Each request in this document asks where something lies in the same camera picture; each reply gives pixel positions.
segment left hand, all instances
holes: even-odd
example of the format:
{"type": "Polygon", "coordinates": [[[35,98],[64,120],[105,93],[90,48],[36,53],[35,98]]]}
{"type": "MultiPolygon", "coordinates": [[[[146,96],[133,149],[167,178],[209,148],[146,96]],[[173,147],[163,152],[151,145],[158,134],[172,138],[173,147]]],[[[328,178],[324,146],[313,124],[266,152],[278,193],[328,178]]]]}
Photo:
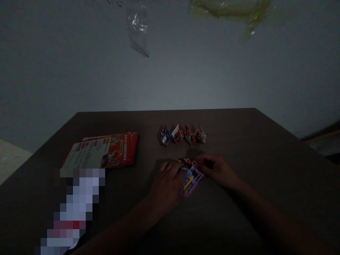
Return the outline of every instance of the left hand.
{"type": "Polygon", "coordinates": [[[164,162],[153,181],[147,199],[159,217],[169,213],[179,205],[183,198],[182,181],[187,171],[178,173],[181,167],[183,167],[183,163],[173,162],[168,165],[168,162],[164,162]]]}

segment folded wrapper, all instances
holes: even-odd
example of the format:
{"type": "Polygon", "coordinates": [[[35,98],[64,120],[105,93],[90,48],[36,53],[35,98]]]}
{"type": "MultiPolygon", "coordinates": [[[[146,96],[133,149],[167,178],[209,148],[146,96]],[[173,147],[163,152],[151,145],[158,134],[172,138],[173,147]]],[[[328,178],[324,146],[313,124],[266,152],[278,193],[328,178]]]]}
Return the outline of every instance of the folded wrapper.
{"type": "Polygon", "coordinates": [[[195,139],[195,134],[188,128],[187,125],[184,125],[185,128],[185,139],[188,141],[189,144],[196,146],[196,139],[195,139]]]}
{"type": "Polygon", "coordinates": [[[162,132],[160,133],[160,140],[164,144],[165,148],[169,144],[170,139],[171,139],[171,134],[169,132],[167,125],[165,125],[162,132]]]}
{"type": "Polygon", "coordinates": [[[195,132],[195,137],[196,137],[196,141],[198,143],[205,144],[206,134],[202,130],[201,124],[198,125],[198,128],[197,128],[197,130],[195,132]]]}
{"type": "Polygon", "coordinates": [[[182,141],[184,135],[180,124],[177,125],[171,135],[176,144],[179,144],[182,141]]]}

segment hand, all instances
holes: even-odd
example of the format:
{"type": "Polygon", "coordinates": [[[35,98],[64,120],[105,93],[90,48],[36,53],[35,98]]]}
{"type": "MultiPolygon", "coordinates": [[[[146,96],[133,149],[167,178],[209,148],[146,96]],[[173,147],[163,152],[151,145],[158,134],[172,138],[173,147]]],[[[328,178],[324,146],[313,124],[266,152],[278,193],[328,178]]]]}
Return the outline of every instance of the hand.
{"type": "Polygon", "coordinates": [[[240,178],[221,156],[201,155],[195,160],[210,161],[212,163],[212,168],[208,168],[206,165],[200,164],[198,169],[217,183],[230,189],[236,189],[238,187],[240,178]]]}
{"type": "Polygon", "coordinates": [[[182,181],[187,173],[187,171],[178,173],[183,163],[173,162],[167,165],[168,162],[161,165],[147,196],[160,218],[181,202],[184,192],[182,181]]]}

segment colorful wrapper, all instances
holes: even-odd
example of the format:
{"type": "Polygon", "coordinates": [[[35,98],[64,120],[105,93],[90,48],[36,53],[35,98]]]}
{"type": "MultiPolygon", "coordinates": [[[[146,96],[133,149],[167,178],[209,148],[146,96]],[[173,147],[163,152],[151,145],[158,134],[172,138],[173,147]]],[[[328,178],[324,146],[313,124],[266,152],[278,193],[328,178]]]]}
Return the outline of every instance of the colorful wrapper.
{"type": "Polygon", "coordinates": [[[176,144],[179,144],[182,141],[184,135],[180,124],[177,125],[177,127],[174,129],[171,135],[176,144]]]}
{"type": "Polygon", "coordinates": [[[169,144],[170,139],[171,139],[171,134],[169,132],[167,125],[165,125],[162,132],[160,133],[160,140],[164,144],[165,148],[169,144]]]}
{"type": "Polygon", "coordinates": [[[184,125],[185,128],[185,139],[188,141],[189,144],[196,146],[195,134],[188,128],[187,125],[184,125]]]}
{"type": "Polygon", "coordinates": [[[196,137],[196,141],[198,143],[205,144],[206,134],[202,130],[201,124],[198,125],[198,128],[197,128],[197,130],[195,132],[195,137],[196,137]]]}
{"type": "Polygon", "coordinates": [[[184,197],[189,198],[204,178],[204,174],[198,170],[198,162],[191,159],[179,159],[184,164],[181,170],[187,170],[187,174],[182,181],[184,186],[184,197]]]}

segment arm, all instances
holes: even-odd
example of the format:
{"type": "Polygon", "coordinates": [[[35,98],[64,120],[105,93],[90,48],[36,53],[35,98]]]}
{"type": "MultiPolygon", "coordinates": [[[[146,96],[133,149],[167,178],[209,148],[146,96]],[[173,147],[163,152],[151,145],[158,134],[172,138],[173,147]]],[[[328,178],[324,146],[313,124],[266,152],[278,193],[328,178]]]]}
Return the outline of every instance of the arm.
{"type": "Polygon", "coordinates": [[[163,163],[149,194],[117,222],[77,249],[74,254],[107,254],[127,252],[165,214],[182,200],[182,180],[186,171],[178,173],[182,163],[163,163]]]}
{"type": "Polygon", "coordinates": [[[197,160],[211,163],[211,168],[201,165],[200,170],[222,186],[234,190],[281,250],[290,254],[334,254],[324,241],[241,180],[221,156],[201,155],[197,160]]]}

